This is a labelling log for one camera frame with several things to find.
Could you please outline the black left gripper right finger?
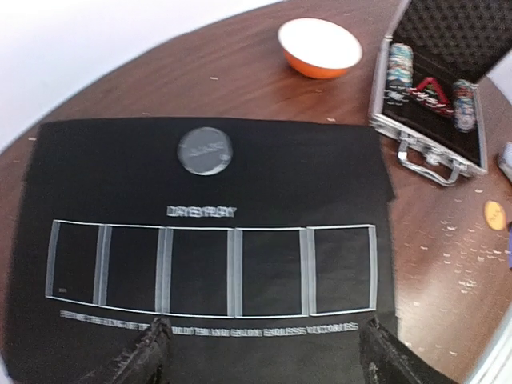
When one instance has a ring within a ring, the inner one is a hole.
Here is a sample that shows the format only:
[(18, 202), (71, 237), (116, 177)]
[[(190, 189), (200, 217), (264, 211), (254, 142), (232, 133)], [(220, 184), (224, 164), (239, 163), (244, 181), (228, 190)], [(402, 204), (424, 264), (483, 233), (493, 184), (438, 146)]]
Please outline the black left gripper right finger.
[(377, 318), (359, 333), (360, 363), (365, 383), (452, 384), (452, 379), (423, 361)]

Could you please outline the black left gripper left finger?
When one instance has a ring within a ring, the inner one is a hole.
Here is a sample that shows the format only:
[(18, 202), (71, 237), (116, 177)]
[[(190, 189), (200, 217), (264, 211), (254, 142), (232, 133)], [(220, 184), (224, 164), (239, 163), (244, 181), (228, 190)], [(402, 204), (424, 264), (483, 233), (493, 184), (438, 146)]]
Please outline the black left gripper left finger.
[(172, 333), (168, 319), (155, 318), (108, 363), (79, 379), (80, 383), (171, 383)]

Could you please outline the orange big blind button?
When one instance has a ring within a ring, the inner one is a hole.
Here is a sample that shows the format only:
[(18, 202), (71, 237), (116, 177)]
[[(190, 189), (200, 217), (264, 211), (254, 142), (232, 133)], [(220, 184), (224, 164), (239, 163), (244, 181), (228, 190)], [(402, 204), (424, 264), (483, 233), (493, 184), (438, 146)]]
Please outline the orange big blind button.
[(501, 231), (506, 228), (506, 212), (496, 201), (487, 201), (484, 205), (484, 217), (489, 228)]

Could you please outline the clear grey dealer button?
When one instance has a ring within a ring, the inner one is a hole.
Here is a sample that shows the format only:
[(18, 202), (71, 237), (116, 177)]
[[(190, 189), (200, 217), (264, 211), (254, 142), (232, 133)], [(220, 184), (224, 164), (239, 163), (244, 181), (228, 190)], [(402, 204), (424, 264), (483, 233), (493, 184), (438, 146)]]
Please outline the clear grey dealer button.
[(182, 137), (177, 155), (188, 172), (212, 176), (228, 167), (233, 158), (233, 149), (227, 134), (205, 126), (193, 129)]

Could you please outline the grey playing card deck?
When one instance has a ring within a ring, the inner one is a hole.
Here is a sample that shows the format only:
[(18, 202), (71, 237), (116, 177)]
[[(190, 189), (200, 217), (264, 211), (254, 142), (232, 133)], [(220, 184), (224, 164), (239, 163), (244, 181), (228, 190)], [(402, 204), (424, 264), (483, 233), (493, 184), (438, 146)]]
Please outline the grey playing card deck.
[(512, 182), (512, 142), (507, 142), (497, 156), (497, 165), (505, 177)]

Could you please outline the poker chip row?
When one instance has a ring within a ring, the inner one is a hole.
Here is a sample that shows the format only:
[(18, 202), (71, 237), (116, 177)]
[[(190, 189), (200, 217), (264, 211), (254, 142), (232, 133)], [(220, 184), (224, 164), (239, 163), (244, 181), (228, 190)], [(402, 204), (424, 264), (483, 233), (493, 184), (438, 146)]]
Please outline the poker chip row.
[(455, 128), (468, 133), (476, 127), (474, 89), (470, 82), (459, 79), (453, 84)]
[(412, 49), (403, 43), (394, 43), (390, 47), (386, 82), (389, 88), (410, 88), (413, 81)]

